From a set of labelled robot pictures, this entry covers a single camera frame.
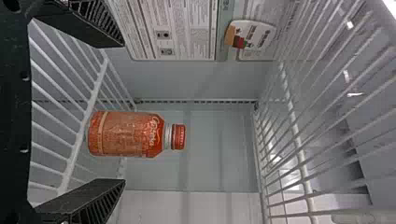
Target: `white wall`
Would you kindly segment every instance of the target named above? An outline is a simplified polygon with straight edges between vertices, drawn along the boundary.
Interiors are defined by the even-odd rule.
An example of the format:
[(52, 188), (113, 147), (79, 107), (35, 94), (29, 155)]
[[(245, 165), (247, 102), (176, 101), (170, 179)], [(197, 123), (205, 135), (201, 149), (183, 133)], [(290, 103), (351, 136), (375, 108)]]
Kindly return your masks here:
[(126, 190), (120, 205), (118, 224), (262, 223), (258, 193)]
[(128, 158), (127, 189), (258, 192), (251, 107), (140, 106), (159, 113), (166, 122), (186, 124), (186, 146), (182, 151), (166, 150), (154, 159)]

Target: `label sticker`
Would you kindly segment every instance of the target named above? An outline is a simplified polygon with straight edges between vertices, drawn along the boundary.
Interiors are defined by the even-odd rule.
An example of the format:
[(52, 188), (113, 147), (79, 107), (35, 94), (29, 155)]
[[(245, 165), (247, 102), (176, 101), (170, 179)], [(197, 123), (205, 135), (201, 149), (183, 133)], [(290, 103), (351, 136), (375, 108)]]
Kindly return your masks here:
[(114, 0), (110, 4), (133, 59), (215, 60), (219, 0)]

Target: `metal wire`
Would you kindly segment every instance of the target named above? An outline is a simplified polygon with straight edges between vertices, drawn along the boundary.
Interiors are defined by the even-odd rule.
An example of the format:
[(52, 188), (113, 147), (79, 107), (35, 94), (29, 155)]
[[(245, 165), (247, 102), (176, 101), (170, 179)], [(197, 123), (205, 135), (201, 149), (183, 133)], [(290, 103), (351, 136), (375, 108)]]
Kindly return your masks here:
[[(253, 112), (264, 215), (269, 223), (279, 218), (293, 223), (290, 219), (293, 217), (309, 217), (314, 222), (312, 217), (360, 216), (365, 211), (375, 213), (373, 216), (386, 216), (387, 211), (394, 212), (394, 208), (371, 206), (369, 199), (367, 206), (353, 204), (354, 194), (343, 194), (351, 200), (348, 205), (337, 200), (323, 201), (326, 199), (320, 196), (338, 197), (339, 192), (367, 189), (368, 185), (375, 188), (377, 181), (395, 177), (394, 170), (361, 177), (359, 172), (366, 171), (359, 168), (353, 174), (356, 179), (339, 182), (341, 180), (335, 177), (334, 186), (321, 186), (326, 178), (331, 178), (329, 176), (341, 177), (343, 172), (352, 172), (348, 171), (351, 165), (361, 167), (362, 161), (387, 155), (396, 147), (390, 138), (395, 128), (383, 125), (396, 115), (392, 102), (384, 102), (386, 106), (378, 108), (381, 112), (364, 117), (376, 111), (376, 108), (367, 109), (375, 99), (389, 89), (394, 90), (396, 68), (391, 64), (396, 60), (396, 48), (390, 41), (384, 41), (386, 33), (376, 19), (378, 15), (364, 1), (307, 2), (311, 4), (310, 10), (305, 12), (305, 6), (301, 6), (304, 13), (292, 25), (294, 29), (291, 28), (301, 32), (281, 37), (277, 62), (274, 70), (267, 74), (267, 87), (259, 100), (259, 109)], [(357, 72), (345, 80), (345, 85), (340, 84), (346, 70)], [(356, 98), (349, 95), (365, 87), (370, 92), (358, 91), (363, 93)], [(284, 101), (269, 102), (271, 98)], [(357, 114), (361, 122), (354, 123), (353, 130), (349, 130), (349, 122)], [(372, 147), (374, 142), (374, 148), (359, 151)], [(317, 150), (306, 151), (315, 144), (319, 144)], [(310, 191), (312, 184), (316, 190)], [(292, 190), (300, 186), (304, 187), (303, 193), (294, 192), (296, 196), (286, 197), (291, 197)], [(318, 210), (312, 203), (314, 198), (315, 202), (323, 201), (321, 204), (334, 209)], [(301, 210), (305, 202), (306, 212), (291, 212), (296, 206)]]

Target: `black plastic bracket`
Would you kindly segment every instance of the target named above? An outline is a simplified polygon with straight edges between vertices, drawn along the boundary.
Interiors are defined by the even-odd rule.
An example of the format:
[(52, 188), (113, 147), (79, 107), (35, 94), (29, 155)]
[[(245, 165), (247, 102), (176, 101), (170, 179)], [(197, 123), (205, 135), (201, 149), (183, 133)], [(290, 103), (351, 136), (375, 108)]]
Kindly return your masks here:
[(0, 172), (4, 183), (0, 223), (15, 217), (19, 223), (25, 217), (35, 219), (26, 196), (32, 122), (27, 25), (41, 4), (41, 0), (0, 1)]
[(106, 224), (124, 188), (122, 179), (95, 179), (35, 210), (44, 224)]

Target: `sticker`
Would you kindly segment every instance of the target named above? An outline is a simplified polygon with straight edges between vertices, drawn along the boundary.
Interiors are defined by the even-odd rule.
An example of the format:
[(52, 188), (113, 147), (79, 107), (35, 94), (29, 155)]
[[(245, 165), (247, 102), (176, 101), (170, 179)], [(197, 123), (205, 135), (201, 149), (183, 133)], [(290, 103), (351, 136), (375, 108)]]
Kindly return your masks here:
[(224, 43), (237, 49), (265, 51), (276, 34), (276, 28), (258, 21), (233, 21)]
[(298, 8), (294, 0), (247, 0), (245, 2), (244, 18), (261, 21), (275, 28), (270, 41), (265, 40), (265, 49), (241, 49), (237, 60), (240, 61), (271, 61), (275, 58), (279, 38), (287, 32), (287, 24), (292, 18), (285, 18), (290, 7)]
[(110, 4), (134, 60), (215, 60), (219, 0), (117, 0)]

